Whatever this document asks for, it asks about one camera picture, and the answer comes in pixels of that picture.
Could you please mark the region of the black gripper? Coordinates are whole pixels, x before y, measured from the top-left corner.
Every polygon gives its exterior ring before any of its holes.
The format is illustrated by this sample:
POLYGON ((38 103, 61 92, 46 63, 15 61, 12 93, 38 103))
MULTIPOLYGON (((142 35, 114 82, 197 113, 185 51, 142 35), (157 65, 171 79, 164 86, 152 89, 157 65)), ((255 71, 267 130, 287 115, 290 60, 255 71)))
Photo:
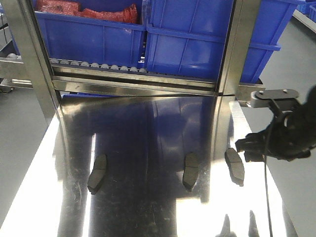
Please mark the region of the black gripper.
POLYGON ((292 112, 274 118, 264 132, 249 133, 235 142, 246 162, 265 162, 266 156, 292 161, 308 158, 316 147, 316 88, 304 104, 292 112))

